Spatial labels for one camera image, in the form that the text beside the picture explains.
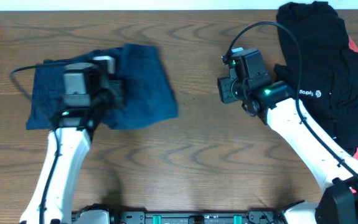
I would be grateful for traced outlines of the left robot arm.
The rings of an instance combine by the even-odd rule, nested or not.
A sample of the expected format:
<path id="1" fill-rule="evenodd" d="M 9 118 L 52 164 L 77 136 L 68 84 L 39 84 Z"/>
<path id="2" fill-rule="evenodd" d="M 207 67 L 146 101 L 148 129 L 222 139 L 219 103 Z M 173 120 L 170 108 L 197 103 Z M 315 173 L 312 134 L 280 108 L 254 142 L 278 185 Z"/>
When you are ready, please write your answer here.
<path id="1" fill-rule="evenodd" d="M 92 136 L 110 108 L 124 105 L 115 61 L 63 63 L 63 107 L 48 116 L 47 154 L 34 194 L 20 223 L 71 223 L 73 196 Z"/>

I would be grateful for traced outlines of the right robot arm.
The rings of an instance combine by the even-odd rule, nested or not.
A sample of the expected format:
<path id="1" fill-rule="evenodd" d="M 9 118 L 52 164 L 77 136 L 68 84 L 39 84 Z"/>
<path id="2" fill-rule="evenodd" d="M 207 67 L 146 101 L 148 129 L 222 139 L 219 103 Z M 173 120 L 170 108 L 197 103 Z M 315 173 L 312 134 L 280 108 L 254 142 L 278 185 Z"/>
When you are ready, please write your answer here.
<path id="1" fill-rule="evenodd" d="M 222 60 L 229 75 L 217 80 L 221 101 L 241 102 L 246 114 L 277 132 L 323 192 L 318 202 L 296 202 L 259 217 L 249 213 L 249 223 L 358 223 L 358 160 L 315 122 L 290 86 L 272 82 L 258 49 L 229 50 Z"/>

